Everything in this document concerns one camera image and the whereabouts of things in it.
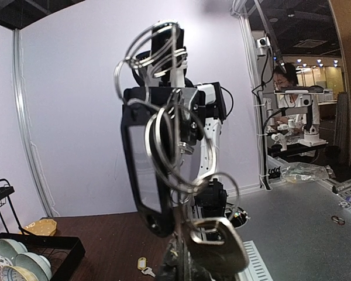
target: wooden table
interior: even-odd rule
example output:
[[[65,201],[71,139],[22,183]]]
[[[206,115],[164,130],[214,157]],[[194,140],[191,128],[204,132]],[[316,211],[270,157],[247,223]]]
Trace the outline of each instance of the wooden table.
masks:
[[[146,257],[156,273],[169,241],[152,234],[138,213],[55,220],[57,236],[79,237],[86,250],[72,281],[152,281],[137,269],[137,260]]]

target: silver key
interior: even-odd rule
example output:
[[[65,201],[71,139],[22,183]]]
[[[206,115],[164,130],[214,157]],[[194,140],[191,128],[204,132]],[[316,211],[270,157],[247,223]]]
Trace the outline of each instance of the silver key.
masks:
[[[150,276],[152,276],[153,278],[156,278],[156,275],[153,273],[152,268],[144,268],[144,269],[142,270],[142,273],[143,273],[144,275],[150,275]]]
[[[193,260],[213,274],[233,276],[246,269],[248,254],[240,236],[227,218],[195,220],[197,227],[215,227],[224,241],[203,241],[184,224],[184,239]]]

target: white backdrop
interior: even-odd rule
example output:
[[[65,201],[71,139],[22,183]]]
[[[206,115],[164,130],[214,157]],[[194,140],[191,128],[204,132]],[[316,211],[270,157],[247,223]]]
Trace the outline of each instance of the white backdrop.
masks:
[[[0,26],[0,179],[14,186],[11,199],[23,226],[44,217],[21,143],[12,88],[12,34]],[[18,231],[7,203],[0,209],[10,232]],[[5,232],[0,220],[0,232]]]
[[[61,215],[134,211],[122,152],[115,65],[131,41],[160,19],[185,29],[187,77],[220,81],[235,98],[221,136],[221,170],[258,185],[253,98],[240,26],[208,1],[86,0],[22,30],[32,138]],[[135,87],[129,71],[123,87]],[[226,95],[227,108],[230,99]],[[226,188],[231,190],[230,183]]]

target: person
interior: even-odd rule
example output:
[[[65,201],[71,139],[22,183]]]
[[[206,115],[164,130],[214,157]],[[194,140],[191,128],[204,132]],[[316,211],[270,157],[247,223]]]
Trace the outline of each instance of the person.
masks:
[[[291,63],[284,65],[286,73],[282,67],[277,66],[274,69],[274,85],[276,90],[286,87],[296,87],[299,84],[297,69]],[[278,107],[294,108],[301,105],[301,99],[297,94],[284,95],[278,102]],[[316,96],[312,95],[312,113],[313,113],[313,125],[317,127],[320,125],[320,113],[318,108],[318,102]],[[275,120],[282,124],[287,124],[289,119],[293,119],[298,131],[301,131],[302,127],[307,123],[307,117],[305,114],[294,114],[289,116],[277,117]]]

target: key ring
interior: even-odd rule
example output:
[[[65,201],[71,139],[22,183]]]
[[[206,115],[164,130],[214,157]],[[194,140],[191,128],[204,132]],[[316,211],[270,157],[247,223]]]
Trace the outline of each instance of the key ring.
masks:
[[[346,223],[346,221],[343,218],[340,218],[337,215],[332,216],[332,221],[338,225],[345,225]]]

